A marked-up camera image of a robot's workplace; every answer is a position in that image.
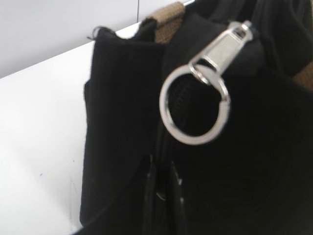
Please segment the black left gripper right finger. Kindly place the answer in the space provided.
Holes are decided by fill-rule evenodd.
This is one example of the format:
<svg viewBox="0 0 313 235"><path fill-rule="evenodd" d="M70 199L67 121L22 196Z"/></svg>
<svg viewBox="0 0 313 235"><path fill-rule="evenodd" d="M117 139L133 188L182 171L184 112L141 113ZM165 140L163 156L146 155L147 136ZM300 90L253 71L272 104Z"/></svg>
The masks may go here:
<svg viewBox="0 0 313 235"><path fill-rule="evenodd" d="M182 194L182 179L179 177L174 162L170 167L170 216L174 235L186 234L186 219L184 197Z"/></svg>

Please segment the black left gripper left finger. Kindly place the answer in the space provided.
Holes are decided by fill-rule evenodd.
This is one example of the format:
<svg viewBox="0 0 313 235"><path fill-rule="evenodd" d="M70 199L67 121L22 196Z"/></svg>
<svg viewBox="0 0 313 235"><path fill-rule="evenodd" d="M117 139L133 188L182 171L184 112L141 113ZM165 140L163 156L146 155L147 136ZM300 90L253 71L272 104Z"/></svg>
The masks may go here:
<svg viewBox="0 0 313 235"><path fill-rule="evenodd" d="M147 174L145 196L144 196L144 211L143 211L143 234L153 234L154 207L156 194L156 166L153 156L150 155L149 172Z"/></svg>

